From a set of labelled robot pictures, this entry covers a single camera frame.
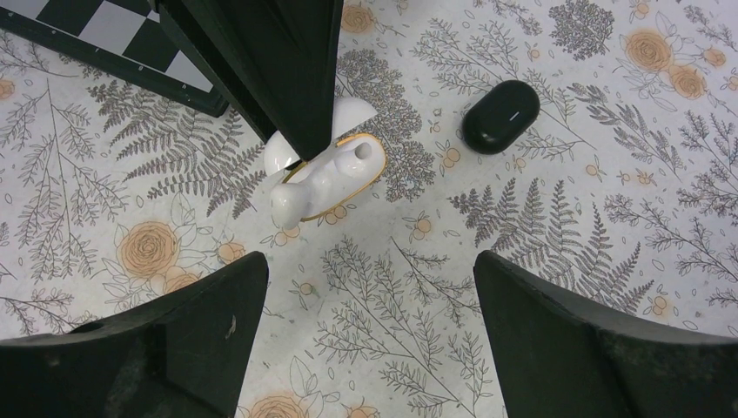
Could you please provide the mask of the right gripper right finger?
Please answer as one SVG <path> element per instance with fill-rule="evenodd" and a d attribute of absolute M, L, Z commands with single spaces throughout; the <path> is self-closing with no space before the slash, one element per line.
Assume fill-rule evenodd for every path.
<path fill-rule="evenodd" d="M 490 251 L 473 275 L 509 416 L 736 416 L 736 339 L 622 313 Z"/>

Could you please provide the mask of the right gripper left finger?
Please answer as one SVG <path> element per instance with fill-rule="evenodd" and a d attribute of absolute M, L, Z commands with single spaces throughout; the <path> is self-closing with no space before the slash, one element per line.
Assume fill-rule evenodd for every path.
<path fill-rule="evenodd" d="M 268 278 L 252 252 L 67 334 L 3 340 L 2 416 L 234 416 Z"/>

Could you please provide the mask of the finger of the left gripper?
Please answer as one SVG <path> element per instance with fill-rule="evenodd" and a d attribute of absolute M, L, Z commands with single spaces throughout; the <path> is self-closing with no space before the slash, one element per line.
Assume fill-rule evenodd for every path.
<path fill-rule="evenodd" d="M 164 32 L 263 140 L 332 141 L 341 1 L 157 1 Z"/>

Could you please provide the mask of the white earbud case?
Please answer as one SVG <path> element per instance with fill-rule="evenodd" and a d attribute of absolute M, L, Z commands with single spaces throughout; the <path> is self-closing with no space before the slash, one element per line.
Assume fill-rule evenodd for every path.
<path fill-rule="evenodd" d="M 302 219 L 299 223 L 317 219 L 328 214 L 331 210 L 343 205 L 359 192 L 365 190 L 374 182 L 386 168 L 386 151 L 377 138 L 369 133 L 358 133 L 351 137 L 339 139 L 339 137 L 351 129 L 365 123 L 375 117 L 378 112 L 365 100 L 354 97 L 338 98 L 334 101 L 332 115 L 332 135 L 337 141 L 329 144 L 315 159 L 327 152 L 339 151 L 339 170 L 351 180 L 351 194 L 339 204 L 322 212 L 320 215 Z M 287 182 L 289 179 L 295 182 L 298 178 L 295 174 L 311 161 L 299 160 L 298 154 L 288 144 L 284 135 L 276 131 L 268 139 L 264 148 L 265 173 L 271 176 L 275 173 L 285 172 L 286 175 L 278 182 Z"/>

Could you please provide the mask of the black earbud charging case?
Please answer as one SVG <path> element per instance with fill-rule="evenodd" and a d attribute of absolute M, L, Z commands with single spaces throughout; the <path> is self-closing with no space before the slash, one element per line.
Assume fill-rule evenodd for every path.
<path fill-rule="evenodd" d="M 535 89 L 505 80 L 486 93 L 463 117 L 462 140 L 473 151 L 494 155 L 505 151 L 540 114 Z"/>

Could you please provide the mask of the black white checkerboard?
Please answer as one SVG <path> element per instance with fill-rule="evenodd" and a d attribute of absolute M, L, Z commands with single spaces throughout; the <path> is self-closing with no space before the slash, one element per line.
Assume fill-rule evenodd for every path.
<path fill-rule="evenodd" d="M 1 26 L 213 117 L 226 99 L 164 32 L 149 1 L 3 1 Z"/>

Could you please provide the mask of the floral table mat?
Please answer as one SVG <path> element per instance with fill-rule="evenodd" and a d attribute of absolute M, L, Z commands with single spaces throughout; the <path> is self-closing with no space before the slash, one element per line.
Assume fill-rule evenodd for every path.
<path fill-rule="evenodd" d="M 1 335 L 64 334 L 253 251 L 269 287 L 238 417 L 505 417 L 475 292 L 492 250 L 683 330 L 737 335 L 734 1 L 348 1 L 335 92 L 382 175 L 293 229 L 264 146 L 1 31 Z M 505 80 L 540 114 L 462 140 Z"/>

